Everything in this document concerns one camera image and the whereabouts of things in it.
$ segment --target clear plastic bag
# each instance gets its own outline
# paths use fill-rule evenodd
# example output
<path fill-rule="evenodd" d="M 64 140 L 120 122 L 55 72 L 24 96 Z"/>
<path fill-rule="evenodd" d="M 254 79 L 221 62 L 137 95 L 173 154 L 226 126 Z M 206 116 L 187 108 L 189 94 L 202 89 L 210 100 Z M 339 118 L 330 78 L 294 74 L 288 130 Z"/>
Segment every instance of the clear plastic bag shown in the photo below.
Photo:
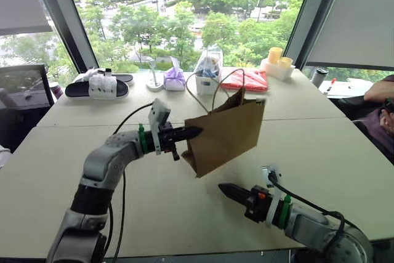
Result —
<path fill-rule="evenodd" d="M 219 79 L 223 67 L 223 52 L 216 44 L 203 50 L 194 70 L 196 76 Z"/>

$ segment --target black cable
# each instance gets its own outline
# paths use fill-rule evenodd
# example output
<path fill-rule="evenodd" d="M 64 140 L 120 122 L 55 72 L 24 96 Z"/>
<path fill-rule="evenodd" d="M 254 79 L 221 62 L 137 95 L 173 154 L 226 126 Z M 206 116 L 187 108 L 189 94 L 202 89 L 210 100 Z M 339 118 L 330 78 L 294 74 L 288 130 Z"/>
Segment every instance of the black cable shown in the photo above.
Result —
<path fill-rule="evenodd" d="M 121 218 L 121 230 L 119 232 L 118 245 L 116 246 L 115 255 L 113 256 L 112 263 L 116 263 L 118 260 L 119 250 L 121 249 L 123 226 L 124 226 L 124 208 L 126 204 L 126 174 L 123 171 L 123 195 L 122 195 L 122 218 Z"/>
<path fill-rule="evenodd" d="M 134 114 L 136 114 L 138 111 L 140 111 L 140 110 L 142 110 L 142 109 L 144 109 L 144 108 L 146 108 L 146 107 L 152 106 L 152 105 L 153 105 L 153 103 L 146 104 L 146 105 L 141 106 L 140 108 L 134 110 L 134 111 L 133 111 L 132 113 L 130 113 L 129 115 L 127 115 L 126 118 L 121 122 L 121 124 L 115 129 L 115 132 L 113 132 L 113 133 L 116 134 L 117 132 L 119 132 L 119 130 L 121 129 L 121 127 L 123 126 L 123 124 L 124 124 L 131 116 L 133 116 Z"/>
<path fill-rule="evenodd" d="M 296 195 L 295 193 L 292 193 L 290 190 L 284 188 L 282 185 L 279 185 L 278 182 L 277 182 L 277 179 L 276 179 L 276 175 L 274 175 L 274 174 L 272 174 L 272 173 L 269 173 L 268 179 L 272 182 L 273 185 L 275 185 L 275 187 L 277 187 L 278 189 L 280 189 L 280 190 L 283 191 L 284 193 L 290 195 L 291 197 L 293 197 L 293 198 L 295 198 L 295 199 L 297 199 L 297 200 L 299 200 L 299 201 L 301 201 L 301 202 L 303 202 L 303 203 L 309 205 L 310 207 L 312 207 L 312 208 L 314 208 L 314 209 L 317 209 L 318 211 L 322 212 L 322 213 L 325 214 L 326 216 L 331 216 L 331 217 L 334 217 L 334 218 L 340 220 L 340 217 L 334 216 L 334 214 L 330 214 L 330 213 L 335 213 L 335 212 L 328 211 L 328 210 L 326 210 L 326 209 L 324 209 L 324 208 L 322 208 L 322 207 L 320 207 L 320 206 L 317 206 L 317 205 L 315 205 L 314 203 L 312 203 L 312 202 L 306 200 L 305 198 L 302 198 L 301 196 L 298 196 L 298 195 Z M 346 220 L 346 219 L 345 219 L 344 221 L 345 221 L 346 224 L 348 224 L 348 225 L 350 225 L 350 226 L 352 226 L 352 227 L 358 229 L 358 227 L 357 227 L 355 224 L 351 223 L 350 221 L 348 221 L 348 220 Z"/>
<path fill-rule="evenodd" d="M 104 256 L 108 251 L 108 248 L 110 247 L 111 244 L 111 239 L 112 239 L 112 233 L 113 233 L 113 210 L 112 210 L 112 203 L 110 203 L 110 231 L 108 232 L 108 240 L 107 240 L 107 244 L 105 245 L 104 248 Z"/>
<path fill-rule="evenodd" d="M 323 215 L 325 216 L 331 216 L 334 217 L 338 220 L 340 220 L 340 224 L 339 227 L 335 233 L 335 235 L 330 239 L 329 243 L 324 247 L 323 249 L 323 255 L 325 256 L 327 254 L 327 252 L 329 251 L 329 249 L 333 246 L 333 244 L 340 238 L 340 236 L 343 234 L 344 232 L 344 228 L 345 228 L 345 223 L 358 229 L 358 227 L 351 223 L 350 221 L 346 220 L 344 218 L 344 215 L 342 215 L 340 212 L 337 211 L 328 211 L 320 206 L 315 205 L 314 203 L 312 203 L 311 201 L 306 200 L 305 198 L 302 198 L 301 196 L 296 195 L 295 193 L 292 193 L 290 190 L 284 188 L 283 186 L 278 184 L 278 179 L 276 177 L 276 174 L 274 172 L 271 172 L 268 174 L 268 179 L 269 181 L 272 182 L 272 184 L 277 187 L 278 189 L 280 189 L 281 191 L 283 191 L 284 193 L 290 195 L 291 197 L 311 206 L 314 209 L 317 209 L 318 211 L 320 211 Z"/>
<path fill-rule="evenodd" d="M 328 244 L 324 247 L 323 249 L 323 256 L 327 255 L 327 252 L 331 249 L 331 247 L 334 245 L 334 243 L 336 241 L 338 241 L 338 239 L 340 238 L 340 236 L 343 234 L 344 232 L 344 228 L 345 228 L 345 217 L 344 215 L 342 215 L 340 212 L 330 212 L 330 214 L 335 214 L 336 216 L 340 217 L 340 224 L 339 227 L 337 229 L 337 231 L 335 232 L 335 235 L 330 239 L 330 241 L 328 242 Z"/>
<path fill-rule="evenodd" d="M 134 114 L 136 114 L 138 111 L 152 106 L 152 103 L 146 104 L 144 106 L 141 106 L 140 108 L 134 110 L 132 113 L 130 113 L 129 115 L 126 116 L 126 118 L 120 123 L 120 125 L 115 129 L 115 131 L 113 132 L 113 134 L 116 134 L 120 128 L 123 126 L 123 124 Z M 123 226 L 124 226 L 124 213 L 125 213 L 125 204 L 126 204 L 126 174 L 123 171 L 123 192 L 122 192 L 122 218 L 121 218 L 121 228 L 120 228 L 120 232 L 119 232 L 119 238 L 118 238 L 118 244 L 116 246 L 116 251 L 113 257 L 113 263 L 115 263 L 118 260 L 118 254 L 119 254 L 119 250 L 121 248 L 121 243 L 122 243 L 122 237 L 123 237 Z M 110 203 L 110 234 L 108 235 L 108 242 L 107 245 L 105 246 L 105 253 L 107 253 L 108 248 L 110 247 L 110 243 L 111 243 L 111 238 L 112 238 L 112 232 L 113 232 L 113 211 L 112 211 L 112 205 Z"/>

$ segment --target slipper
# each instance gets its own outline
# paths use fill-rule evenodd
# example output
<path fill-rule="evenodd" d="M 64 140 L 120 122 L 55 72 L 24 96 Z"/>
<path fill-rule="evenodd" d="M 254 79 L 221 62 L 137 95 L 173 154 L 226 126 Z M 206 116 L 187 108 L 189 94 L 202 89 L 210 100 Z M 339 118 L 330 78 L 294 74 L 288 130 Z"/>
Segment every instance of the slipper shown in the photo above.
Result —
<path fill-rule="evenodd" d="M 65 94 L 70 99 L 117 100 L 127 97 L 129 86 L 106 72 L 91 76 L 89 81 L 69 84 Z"/>
<path fill-rule="evenodd" d="M 83 77 L 80 77 L 79 79 L 75 80 L 74 82 L 81 82 L 81 81 L 89 81 L 89 78 L 92 77 L 93 75 L 105 75 L 106 73 L 110 72 L 111 69 L 109 68 L 96 68 L 96 69 L 89 69 L 87 70 Z M 116 77 L 117 80 L 123 81 L 126 83 L 128 86 L 132 86 L 134 84 L 134 77 L 131 74 L 123 74 L 123 73 L 111 73 L 112 76 Z"/>

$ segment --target person's hand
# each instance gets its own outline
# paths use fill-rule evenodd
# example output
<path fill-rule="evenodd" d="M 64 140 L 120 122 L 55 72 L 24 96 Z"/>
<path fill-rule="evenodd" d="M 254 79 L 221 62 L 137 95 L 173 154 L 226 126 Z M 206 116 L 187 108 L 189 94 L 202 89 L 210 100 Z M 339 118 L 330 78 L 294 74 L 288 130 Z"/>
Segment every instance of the person's hand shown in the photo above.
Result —
<path fill-rule="evenodd" d="M 394 137 L 394 113 L 389 113 L 383 109 L 382 115 L 383 117 L 380 119 L 380 126 L 387 134 Z"/>

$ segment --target sleeve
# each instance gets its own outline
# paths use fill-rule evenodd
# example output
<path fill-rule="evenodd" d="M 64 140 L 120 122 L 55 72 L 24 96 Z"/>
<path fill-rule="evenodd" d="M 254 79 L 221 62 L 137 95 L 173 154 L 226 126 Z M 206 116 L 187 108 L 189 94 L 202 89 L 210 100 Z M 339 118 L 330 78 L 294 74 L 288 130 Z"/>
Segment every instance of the sleeve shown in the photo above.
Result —
<path fill-rule="evenodd" d="M 394 83 L 394 75 L 388 75 L 385 79 L 383 79 L 383 81 L 390 81 Z"/>

